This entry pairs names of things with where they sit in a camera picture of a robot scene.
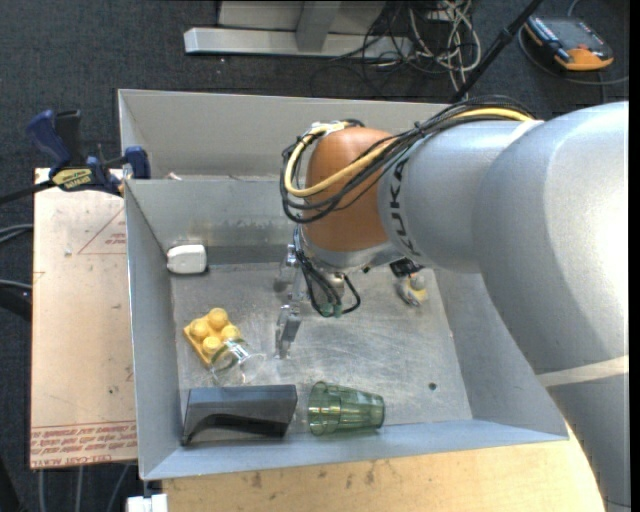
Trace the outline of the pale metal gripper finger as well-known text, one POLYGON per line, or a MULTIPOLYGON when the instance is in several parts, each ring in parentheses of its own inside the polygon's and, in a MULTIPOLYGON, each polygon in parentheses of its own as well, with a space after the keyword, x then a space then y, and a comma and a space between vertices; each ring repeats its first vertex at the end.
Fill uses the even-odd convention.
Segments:
POLYGON ((290 289, 295 276, 295 264, 285 258, 279 265, 278 272, 273 281, 273 290, 282 294, 290 289))
POLYGON ((301 325, 299 305, 283 305, 276 322, 275 347, 276 356, 286 359, 292 343, 295 341, 301 325))

